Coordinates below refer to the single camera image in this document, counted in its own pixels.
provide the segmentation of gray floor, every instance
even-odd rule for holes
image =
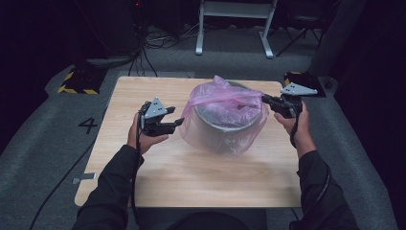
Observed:
[[[258,30],[210,31],[205,35],[201,57],[194,54],[195,37],[170,49],[147,49],[147,57],[159,77],[211,79],[219,75],[225,79],[282,82],[284,72],[306,70],[317,46],[311,34],[282,56],[268,59]],[[288,36],[279,31],[269,40],[271,48],[278,52],[288,43]],[[137,63],[138,73],[133,66],[131,76],[143,75],[140,60]],[[0,156],[0,229],[29,228],[42,201],[97,137],[115,82],[127,75],[129,64],[108,71],[100,95],[58,94],[71,67],[50,80],[46,87],[49,99],[24,123]],[[145,59],[143,67],[146,75],[152,75]],[[318,149],[342,185],[360,228],[397,229],[386,188],[333,92],[334,89],[327,90],[326,98],[305,99]],[[99,126],[86,134],[86,128],[78,125],[90,117]],[[78,210],[74,198],[79,185],[71,181],[83,173],[88,157],[89,152],[59,186],[34,229],[72,227]],[[267,214],[268,229],[287,229],[294,219],[290,209],[272,208]],[[132,218],[128,229],[137,229]]]

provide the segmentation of black sleeve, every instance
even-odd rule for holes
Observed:
[[[305,214],[301,220],[302,229],[358,229],[343,191],[331,174],[326,192],[312,207],[324,188],[329,171],[327,167],[317,150],[305,154],[299,160],[301,203]]]
[[[125,229],[127,205],[131,195],[131,178],[144,158],[134,148],[124,145],[105,166],[98,187],[78,211],[73,229]]]

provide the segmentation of pink plastic bag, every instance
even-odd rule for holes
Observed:
[[[262,92],[215,76],[197,85],[183,110],[179,127],[191,146],[218,154],[240,156],[253,144],[269,115]]]

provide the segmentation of printed number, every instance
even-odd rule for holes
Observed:
[[[86,134],[90,133],[90,129],[92,129],[92,127],[96,127],[97,125],[94,125],[93,123],[95,122],[94,118],[89,118],[86,121],[82,122],[79,124],[79,127],[87,127],[87,132]]]

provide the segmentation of wooden tabletop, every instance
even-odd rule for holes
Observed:
[[[75,202],[81,206],[97,187],[97,178],[126,143],[134,114],[158,97],[175,106],[163,122],[180,118],[192,90],[211,80],[121,77],[84,173]],[[239,80],[250,88],[280,96],[278,82]],[[242,156],[229,158],[189,146],[178,129],[144,154],[136,180],[139,207],[300,207],[298,157],[289,137],[270,112],[255,142]]]

